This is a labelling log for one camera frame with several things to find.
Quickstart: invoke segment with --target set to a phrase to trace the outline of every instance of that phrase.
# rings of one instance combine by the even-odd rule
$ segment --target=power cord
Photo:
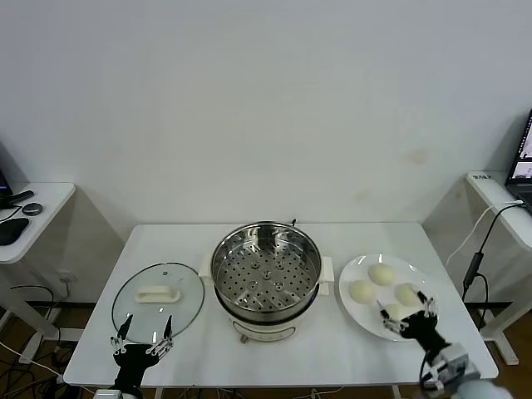
[[[15,207],[16,209],[8,217],[0,219],[0,223],[5,222],[6,220],[10,220],[10,218],[12,218],[15,214],[17,214],[20,209],[22,209],[22,206],[20,205],[13,205],[13,207]]]
[[[329,393],[336,393],[340,392],[344,387],[339,387],[338,389],[335,389],[334,391],[325,391],[325,392],[318,392],[315,388],[313,388],[308,395],[303,395],[302,397],[294,397],[293,399],[304,399],[305,397],[318,397],[318,399],[322,399],[320,395],[327,395]]]
[[[54,373],[56,376],[60,377],[61,379],[63,378],[63,376],[62,376],[60,373],[56,372],[55,370],[52,370],[52,369],[51,369],[50,367],[48,367],[48,366],[44,366],[44,365],[41,364],[41,363],[34,362],[32,359],[30,359],[30,358],[28,358],[28,357],[25,357],[24,355],[22,355],[21,353],[15,351],[14,349],[11,349],[11,348],[10,348],[8,345],[6,345],[5,343],[0,342],[0,345],[3,346],[3,347],[5,347],[5,348],[6,348],[8,351],[10,351],[10,352],[13,352],[13,353],[15,353],[16,355],[18,355],[18,356],[20,356],[20,357],[24,357],[24,358],[25,358],[26,360],[28,360],[30,363],[33,363],[33,364],[35,364],[36,366],[39,366],[39,367],[42,367],[42,368],[46,368],[49,372]],[[90,392],[92,395],[95,394],[93,391],[91,391],[91,390],[88,389],[88,388],[85,388],[85,387],[81,387],[81,388],[84,389],[84,390],[87,391],[87,392]]]
[[[11,289],[19,289],[19,288],[40,288],[40,289],[44,289],[45,291],[48,292],[48,294],[50,294],[50,298],[51,298],[51,301],[53,303],[53,292],[51,291],[51,289],[49,289],[48,287],[44,287],[42,285],[17,285],[17,286],[14,286],[14,287],[11,287]],[[50,314],[52,312],[52,307],[51,306],[48,310],[47,310],[47,313],[45,315],[46,319],[49,319],[50,317]],[[26,340],[26,342],[22,345],[22,349],[29,343],[30,339],[32,337],[29,337],[28,340]],[[43,337],[41,337],[41,340],[39,341],[39,344],[38,344],[38,347],[41,346],[41,343],[42,343],[42,339]],[[21,372],[22,374],[20,376],[18,376],[18,378],[14,381],[14,382],[11,382],[11,376],[14,372]],[[10,364],[10,367],[9,369],[7,370],[7,381],[6,381],[6,389],[4,391],[4,395],[9,392],[9,390],[11,389],[11,387],[15,386],[26,374],[30,374],[32,376],[32,379],[33,381],[35,381],[35,377],[33,376],[33,373],[29,371],[29,366],[24,369],[24,368],[17,368],[17,359],[15,359],[11,364]]]
[[[471,235],[473,235],[473,233],[475,232],[476,228],[478,227],[478,225],[480,224],[481,220],[484,218],[484,216],[486,216],[486,214],[488,212],[490,212],[490,210],[492,210],[494,207],[496,206],[499,206],[499,205],[506,205],[506,204],[513,204],[513,205],[522,205],[523,204],[523,201],[521,201],[520,199],[517,199],[515,201],[508,201],[508,202],[501,202],[499,204],[494,204],[492,206],[488,206],[484,212],[482,212],[482,214],[480,215],[480,217],[476,220],[475,222],[475,225],[473,226],[473,229],[471,229],[471,231],[469,232],[469,234],[467,235],[467,237],[464,238],[464,240],[461,242],[461,244],[458,246],[458,248],[451,254],[449,255],[449,257],[447,258],[446,260],[446,269],[447,269],[447,266],[449,266],[449,263],[451,262],[451,259],[456,255],[458,254],[458,252],[464,247],[464,245],[466,245],[466,242],[471,238]]]
[[[68,283],[67,282],[63,282],[63,283],[66,285],[66,291],[67,291],[67,297],[68,297],[70,295],[70,289],[69,289]],[[42,285],[31,285],[31,284],[18,285],[18,286],[15,286],[15,287],[11,287],[11,289],[18,289],[18,288],[40,288],[40,289],[46,290],[50,294],[51,305],[50,305],[50,307],[49,307],[49,309],[47,310],[47,313],[46,313],[46,318],[47,319],[50,318],[50,315],[52,313],[52,309],[54,307],[56,307],[60,303],[60,301],[54,303],[53,291],[51,289],[49,289],[48,287],[44,287]],[[74,348],[75,348],[75,344],[72,344],[72,342],[64,342],[63,344],[61,344],[61,329],[57,328],[57,332],[58,332],[58,334],[57,334],[58,338],[57,338],[57,343],[56,343],[55,349],[52,352],[49,352],[49,353],[47,353],[47,354],[45,354],[43,356],[37,357],[35,360],[39,361],[39,360],[41,360],[41,359],[43,359],[45,357],[48,357],[48,356],[52,355],[52,358],[51,358],[52,365],[55,368],[57,368],[57,370],[59,370],[61,373],[63,373],[64,371],[62,369],[64,367],[66,367],[66,365],[68,364],[68,361],[70,360],[70,356],[73,354],[73,351],[74,351]],[[29,342],[29,339],[24,343],[24,345],[22,345],[22,348],[24,348],[27,345],[27,342]],[[66,350],[66,352],[62,352],[61,356],[59,356],[59,352],[61,351],[62,348],[66,348],[67,350]],[[37,399],[36,391],[35,391],[36,388],[38,388],[39,393],[41,394],[41,397],[43,397],[44,399],[47,399],[47,398],[49,398],[49,399],[76,398],[76,397],[80,397],[81,396],[81,389],[79,389],[79,387],[71,387],[71,386],[69,386],[68,384],[66,384],[62,380],[62,377],[55,378],[55,377],[49,376],[49,377],[43,378],[41,380],[36,380],[35,379],[35,375],[32,372],[29,371],[29,367],[26,368],[26,369],[18,369],[18,368],[15,367],[15,363],[16,362],[17,362],[17,359],[15,359],[15,361],[13,363],[4,362],[7,365],[9,365],[10,368],[1,375],[1,376],[3,376],[5,373],[8,373],[6,390],[4,391],[4,393],[2,395],[0,395],[0,399],[4,398],[6,396],[11,396],[11,395],[12,396],[9,397],[8,399],[13,399],[14,397],[17,397],[17,396],[23,394],[26,390],[28,390],[30,388],[32,389],[33,399]],[[22,375],[19,376],[19,378],[16,379],[14,382],[10,383],[10,377],[11,377],[11,374],[13,372],[21,372]],[[14,391],[9,391],[11,389],[11,387],[15,386],[21,380],[21,378],[24,377],[24,375],[26,375],[26,374],[29,374],[32,377],[32,382],[30,384],[27,384],[24,387],[20,387],[18,389],[15,389]]]
[[[508,210],[508,209],[511,209],[511,208],[515,208],[515,207],[518,207],[518,206],[523,206],[523,201],[519,201],[518,204],[513,204],[513,205],[509,205],[509,206],[504,207],[499,212],[497,212],[497,214],[495,215],[495,217],[491,221],[490,228],[488,229],[488,232],[485,235],[484,241],[482,241],[482,245],[480,246],[479,250],[477,252],[475,252],[475,254],[473,255],[473,259],[471,260],[469,268],[467,269],[467,272],[465,272],[464,281],[462,282],[462,285],[464,287],[464,293],[462,294],[463,298],[466,296],[467,290],[469,289],[469,287],[473,283],[473,280],[475,279],[476,274],[479,271],[480,263],[482,262],[482,259],[484,258],[484,253],[482,252],[482,250],[484,249],[484,246],[487,243],[488,238],[490,237],[491,230],[493,230],[493,227],[495,226],[495,222],[497,221],[499,216],[505,210]]]
[[[476,326],[480,330],[482,328],[482,325],[484,324],[485,311],[488,308],[488,298],[490,297],[490,287],[488,285],[488,279],[485,277],[484,274],[477,273],[476,275],[484,280],[484,289],[485,289],[484,309],[482,309],[482,316],[480,316],[479,324],[478,326]]]
[[[488,242],[488,238],[490,237],[491,231],[493,230],[493,228],[495,226],[495,222],[497,221],[499,216],[505,210],[511,209],[511,208],[515,208],[515,207],[518,207],[518,206],[519,207],[523,206],[523,201],[517,200],[517,201],[515,201],[514,204],[509,205],[509,206],[505,206],[503,209],[501,209],[499,212],[497,212],[495,214],[495,217],[491,221],[490,227],[488,228],[488,232],[486,233],[486,235],[484,237],[484,240],[482,241],[482,244],[480,245],[479,250],[477,252],[475,252],[475,254],[473,255],[473,259],[470,262],[469,268],[467,269],[467,272],[465,272],[465,277],[464,277],[464,280],[462,282],[462,286],[464,288],[464,291],[462,293],[462,302],[465,301],[467,291],[469,290],[469,287],[471,286],[471,284],[473,283],[475,278],[480,277],[480,278],[482,278],[484,280],[485,303],[484,303],[484,310],[482,311],[482,316],[480,317],[480,322],[479,322],[479,324],[477,326],[479,329],[482,326],[482,324],[484,323],[485,311],[486,311],[487,306],[488,306],[488,299],[489,299],[489,292],[490,292],[488,279],[486,278],[486,276],[484,274],[479,273],[480,264],[482,263],[482,259],[484,258],[484,253],[482,251],[484,250],[484,247],[485,247],[486,243]]]

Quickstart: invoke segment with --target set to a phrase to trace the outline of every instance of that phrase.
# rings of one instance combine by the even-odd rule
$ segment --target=white wall
[[[0,3],[0,140],[142,222],[424,220],[530,107],[532,3]]]

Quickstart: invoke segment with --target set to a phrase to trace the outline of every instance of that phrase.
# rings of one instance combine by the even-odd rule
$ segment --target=black cable
[[[484,317],[485,317],[485,311],[488,308],[488,298],[490,297],[490,288],[488,285],[488,279],[485,277],[482,273],[477,273],[477,276],[481,277],[484,280],[484,288],[485,288],[485,301],[484,301],[484,309],[482,310],[482,316],[480,316],[480,321],[477,326],[477,328],[480,330],[482,328],[482,325],[484,324]]]
[[[516,206],[523,206],[523,204],[508,205],[508,206],[504,207],[503,209],[501,209],[499,212],[497,212],[495,214],[495,217],[491,221],[490,228],[488,229],[488,232],[486,233],[486,235],[484,237],[484,241],[482,241],[482,245],[480,246],[479,252],[482,252],[482,249],[484,249],[485,243],[488,241],[488,238],[490,237],[491,230],[493,229],[493,226],[495,226],[495,222],[499,218],[499,215],[502,214],[505,210],[510,209],[510,208],[515,208]]]
[[[491,230],[493,230],[493,227],[495,226],[495,222],[505,210],[515,208],[517,206],[521,207],[523,206],[523,204],[521,203],[521,204],[512,204],[512,205],[505,206],[503,209],[501,209],[499,212],[495,214],[495,217],[491,221],[490,228],[488,229],[488,232],[486,233],[484,240],[482,241],[482,245],[480,246],[479,250],[475,252],[475,254],[473,255],[473,259],[471,260],[469,268],[467,268],[467,271],[465,272],[464,281],[462,282],[462,285],[464,288],[463,293],[462,293],[462,302],[466,298],[467,290],[473,283],[473,280],[475,279],[475,277],[478,275],[480,264],[482,263],[482,259],[484,258],[484,253],[482,252],[482,250],[484,249],[486,243],[488,242],[488,238],[490,237]]]
[[[20,289],[20,288],[40,288],[40,289],[44,289],[46,290],[49,294],[50,294],[50,297],[51,297],[51,300],[52,300],[52,304],[50,305],[50,308],[48,309],[47,313],[46,313],[46,317],[50,317],[50,313],[52,311],[52,308],[53,308],[53,304],[54,304],[54,295],[53,295],[53,291],[51,289],[49,289],[48,287],[45,287],[43,285],[33,285],[33,284],[26,284],[26,285],[16,285],[14,287],[11,287],[11,289]],[[26,340],[26,342],[22,345],[22,348],[19,350],[19,352],[22,352],[24,350],[24,348],[26,347],[26,345],[29,343],[29,341],[32,339],[32,335],[28,338],[28,340]],[[43,336],[41,336],[41,340],[38,344],[37,347],[41,347],[41,344],[42,344],[42,339],[43,339]],[[6,389],[4,391],[4,395],[9,392],[9,390],[15,386],[17,384],[17,382],[19,382],[22,377],[24,377],[24,374],[22,374],[21,376],[19,376],[14,382],[11,382],[11,375],[13,372],[16,372],[16,371],[22,371],[22,370],[17,370],[15,368],[16,366],[16,363],[17,363],[17,359],[15,358],[15,360],[11,363],[11,367],[7,370],[8,374],[7,374],[7,384],[6,384]],[[27,365],[27,368],[26,370],[28,370],[30,368],[31,364],[28,364]]]
[[[11,289],[19,289],[19,288],[40,288],[40,289],[46,289],[48,291],[48,293],[50,294],[50,297],[52,299],[52,303],[53,303],[53,292],[51,291],[50,288],[48,287],[45,287],[44,285],[33,285],[33,284],[29,284],[29,285],[16,285],[14,287],[11,287]]]
[[[22,206],[19,206],[19,205],[13,205],[16,209],[13,211],[12,214],[10,214],[7,218],[3,218],[3,219],[0,219],[0,222],[5,222],[6,220],[9,220],[10,218],[12,218],[15,214],[17,214],[17,212],[22,209]]]

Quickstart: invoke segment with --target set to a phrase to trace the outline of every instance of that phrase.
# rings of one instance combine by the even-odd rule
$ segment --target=table leg
[[[486,323],[490,323],[492,320],[495,320],[495,317],[493,316],[493,313],[490,310],[485,311],[484,320]],[[506,338],[505,334],[502,331],[491,333],[490,335],[486,336],[484,335],[484,333],[482,333],[482,330],[480,330],[480,333],[485,341],[495,343],[497,349],[499,349],[500,355],[508,366],[517,366],[519,364],[519,358],[517,357],[514,352],[514,349],[510,345],[510,341],[508,341],[508,338]]]
[[[401,391],[397,385],[392,385],[393,399],[401,399]]]
[[[24,322],[35,328],[43,335],[53,335],[56,328],[49,323],[38,311],[28,305],[11,287],[0,279],[0,306],[15,313]]]
[[[163,397],[163,391],[165,389],[164,388],[156,388],[155,389],[155,397],[154,399],[161,399]]]
[[[45,264],[40,264],[38,268],[35,268],[25,258],[20,259],[18,262],[23,267],[31,269],[36,274],[36,276],[42,280],[42,283],[44,285],[50,287],[54,295],[58,296],[56,300],[64,299],[67,297],[67,288],[65,287],[65,284],[62,283],[59,279],[59,274],[57,274],[57,271],[55,269],[50,268]]]

